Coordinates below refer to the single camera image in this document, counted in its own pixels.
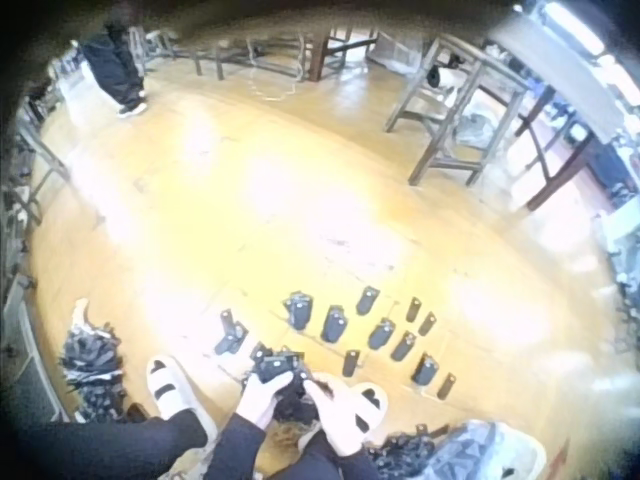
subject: black sock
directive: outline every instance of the black sock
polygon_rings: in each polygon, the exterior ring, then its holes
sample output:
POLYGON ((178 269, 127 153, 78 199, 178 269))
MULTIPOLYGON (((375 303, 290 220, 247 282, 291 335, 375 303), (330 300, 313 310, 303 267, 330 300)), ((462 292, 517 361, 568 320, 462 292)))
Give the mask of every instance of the black sock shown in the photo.
POLYGON ((207 432, 193 410, 182 410, 171 417, 169 422, 180 429, 185 441, 188 439, 189 448, 201 448, 207 444, 207 432))

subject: black trousers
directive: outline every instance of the black trousers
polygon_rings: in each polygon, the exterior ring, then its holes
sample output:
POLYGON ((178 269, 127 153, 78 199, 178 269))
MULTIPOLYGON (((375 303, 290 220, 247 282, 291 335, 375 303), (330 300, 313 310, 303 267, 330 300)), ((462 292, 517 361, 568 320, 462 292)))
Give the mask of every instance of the black trousers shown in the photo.
POLYGON ((110 29, 97 33, 82 45, 96 82, 116 102, 126 107, 140 103, 142 78, 133 61, 125 32, 110 29))
MULTIPOLYGON (((31 428, 19 440, 44 478, 155 480, 187 450, 202 446, 193 440, 194 419, 191 412, 181 412, 144 423, 56 423, 31 428)), ((311 439, 298 462, 271 478, 340 480, 324 432, 311 439)))

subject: sleeve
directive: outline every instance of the sleeve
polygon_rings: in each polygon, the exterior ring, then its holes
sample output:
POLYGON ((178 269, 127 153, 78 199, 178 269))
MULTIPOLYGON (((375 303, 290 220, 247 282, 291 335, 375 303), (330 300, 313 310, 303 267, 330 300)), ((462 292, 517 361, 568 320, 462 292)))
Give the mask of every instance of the sleeve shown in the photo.
POLYGON ((220 434, 204 480, 251 479, 265 436, 264 430, 234 413, 220 434))
POLYGON ((378 470, 364 448, 348 457, 338 458, 344 480, 379 480, 378 470))

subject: hand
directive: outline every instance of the hand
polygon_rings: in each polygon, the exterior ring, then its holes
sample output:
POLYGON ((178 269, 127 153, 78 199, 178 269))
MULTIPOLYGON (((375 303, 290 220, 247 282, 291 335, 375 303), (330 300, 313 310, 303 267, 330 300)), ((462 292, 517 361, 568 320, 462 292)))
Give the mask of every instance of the hand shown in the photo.
POLYGON ((318 409, 327 440, 338 456, 353 455, 362 448, 364 440, 364 433, 356 426, 354 393, 344 382, 331 375, 318 373, 314 376, 333 391, 333 397, 329 397, 315 382, 304 382, 304 389, 318 409))
POLYGON ((285 372, 267 383, 262 383, 258 375, 252 373, 247 381, 236 413, 255 426, 266 430, 273 418, 278 399, 276 392, 293 380, 292 372, 285 372))

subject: floor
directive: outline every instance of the floor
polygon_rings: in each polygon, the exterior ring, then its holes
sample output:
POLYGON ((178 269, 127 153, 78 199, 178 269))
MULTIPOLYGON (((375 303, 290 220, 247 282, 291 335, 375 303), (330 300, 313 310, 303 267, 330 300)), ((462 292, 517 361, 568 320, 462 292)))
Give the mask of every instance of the floor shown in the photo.
MULTIPOLYGON (((88 297, 89 319, 122 339, 131 400, 152 413, 145 366, 165 352, 224 425, 259 340, 338 375, 344 353, 360 349, 348 383, 378 383, 391 401, 374 440, 417 423, 500 420, 542 442, 550 462, 570 439, 560 478, 593 472, 626 442, 640 386, 631 357, 610 346, 613 288, 583 174, 524 211, 541 176, 519 175, 533 151, 523 138, 472 189, 441 171, 410 188, 428 137, 406 121, 382 132, 403 79, 363 61, 319 84, 234 66, 219 82, 213 65, 198 77, 188 60, 152 67, 143 115, 117 119, 85 80, 43 129, 74 185, 52 181, 42 193, 31 259, 38 336, 68 406, 55 358, 74 302, 88 297), (381 294, 360 317, 367 285, 381 294), (297 290, 314 297, 304 334, 281 304, 297 290), (395 363, 393 346, 419 325, 405 321, 414 296, 419 318, 438 320, 395 363), (331 304, 350 320, 335 346, 318 338, 331 304), (250 331, 229 358, 212 351, 226 308, 250 331), (383 316, 398 328, 373 352, 367 338, 383 316), (440 372, 416 388, 410 375, 425 351, 440 372), (448 372, 458 380, 442 402, 435 393, 448 372)), ((269 443, 258 464, 272 471, 291 458, 269 443)))

